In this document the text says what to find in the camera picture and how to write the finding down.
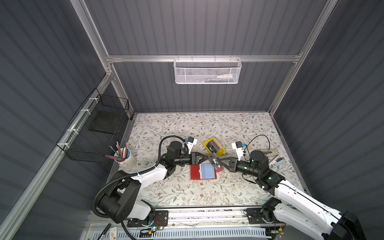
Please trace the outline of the black VIP credit card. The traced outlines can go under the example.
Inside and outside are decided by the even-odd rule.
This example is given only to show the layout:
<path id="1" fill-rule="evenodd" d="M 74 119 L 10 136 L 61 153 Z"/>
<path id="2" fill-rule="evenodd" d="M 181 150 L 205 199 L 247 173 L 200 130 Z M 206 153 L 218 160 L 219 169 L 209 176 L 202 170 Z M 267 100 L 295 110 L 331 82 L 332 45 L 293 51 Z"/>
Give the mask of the black VIP credit card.
<path id="1" fill-rule="evenodd" d="M 219 171 L 222 168 L 222 165 L 221 165 L 219 158 L 216 155 L 216 153 L 211 154 L 211 156 L 209 158 L 209 162 L 211 163 L 211 165 L 214 167 L 214 169 L 216 171 Z"/>

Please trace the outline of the yellow plastic card tray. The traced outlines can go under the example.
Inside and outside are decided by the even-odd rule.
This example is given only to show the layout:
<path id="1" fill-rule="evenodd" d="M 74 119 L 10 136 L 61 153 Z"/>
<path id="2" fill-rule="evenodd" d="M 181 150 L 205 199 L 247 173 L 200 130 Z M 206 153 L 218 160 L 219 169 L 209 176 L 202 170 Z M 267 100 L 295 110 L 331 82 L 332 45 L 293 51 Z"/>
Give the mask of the yellow plastic card tray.
<path id="1" fill-rule="evenodd" d="M 221 156 L 226 152 L 226 149 L 216 138 L 211 138 L 210 140 L 204 142 L 204 146 L 210 154 L 216 154 L 217 156 Z"/>

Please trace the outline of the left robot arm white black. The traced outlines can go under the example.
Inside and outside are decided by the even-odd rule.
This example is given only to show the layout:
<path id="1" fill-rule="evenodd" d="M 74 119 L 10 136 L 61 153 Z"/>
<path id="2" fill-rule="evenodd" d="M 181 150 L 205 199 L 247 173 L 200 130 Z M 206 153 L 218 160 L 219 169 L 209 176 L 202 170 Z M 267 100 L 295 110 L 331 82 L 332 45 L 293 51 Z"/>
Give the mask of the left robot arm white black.
<path id="1" fill-rule="evenodd" d="M 155 207 L 145 200 L 138 200 L 139 192 L 149 185 L 170 177 L 177 166 L 198 166 L 209 156 L 191 152 L 191 144 L 172 141 L 165 154 L 159 154 L 155 165 L 136 174 L 118 171 L 95 196 L 92 211 L 100 218 L 109 218 L 116 224 L 126 219 L 151 225 Z"/>

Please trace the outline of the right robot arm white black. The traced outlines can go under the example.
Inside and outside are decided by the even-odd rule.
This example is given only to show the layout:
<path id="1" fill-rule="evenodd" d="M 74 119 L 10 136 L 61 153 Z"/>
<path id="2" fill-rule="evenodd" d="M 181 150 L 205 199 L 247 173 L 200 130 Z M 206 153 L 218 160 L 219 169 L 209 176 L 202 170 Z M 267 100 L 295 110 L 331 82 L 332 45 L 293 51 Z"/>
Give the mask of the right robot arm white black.
<path id="1" fill-rule="evenodd" d="M 254 183 L 272 195 L 258 214 L 266 223 L 286 223 L 314 240 L 364 240 L 366 236 L 358 217 L 333 209 L 296 188 L 269 167 L 269 159 L 259 150 L 250 160 L 212 155 L 212 164 L 232 173 L 254 177 Z"/>

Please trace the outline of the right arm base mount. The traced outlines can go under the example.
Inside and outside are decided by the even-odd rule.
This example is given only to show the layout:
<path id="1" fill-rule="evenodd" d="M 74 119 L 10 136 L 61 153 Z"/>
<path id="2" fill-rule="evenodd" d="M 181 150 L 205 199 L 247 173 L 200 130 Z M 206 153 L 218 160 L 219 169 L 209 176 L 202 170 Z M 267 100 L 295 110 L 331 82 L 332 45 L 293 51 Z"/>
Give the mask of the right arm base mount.
<path id="1" fill-rule="evenodd" d="M 274 217 L 266 219 L 262 213 L 262 208 L 246 208 L 243 210 L 244 215 L 248 218 L 248 222 L 251 225 L 255 224 L 276 224 L 286 226 L 286 223 L 280 222 Z"/>

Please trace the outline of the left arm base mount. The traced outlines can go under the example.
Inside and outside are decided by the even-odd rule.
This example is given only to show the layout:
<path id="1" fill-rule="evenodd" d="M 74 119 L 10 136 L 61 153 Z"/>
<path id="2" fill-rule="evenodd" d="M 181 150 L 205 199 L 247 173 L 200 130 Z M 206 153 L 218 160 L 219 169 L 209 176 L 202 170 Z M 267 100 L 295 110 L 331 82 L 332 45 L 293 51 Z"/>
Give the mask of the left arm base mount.
<path id="1" fill-rule="evenodd" d="M 169 211 L 155 210 L 150 212 L 150 215 L 144 219 L 127 219 L 126 226 L 128 228 L 141 228 L 141 227 L 166 227 L 169 220 Z"/>

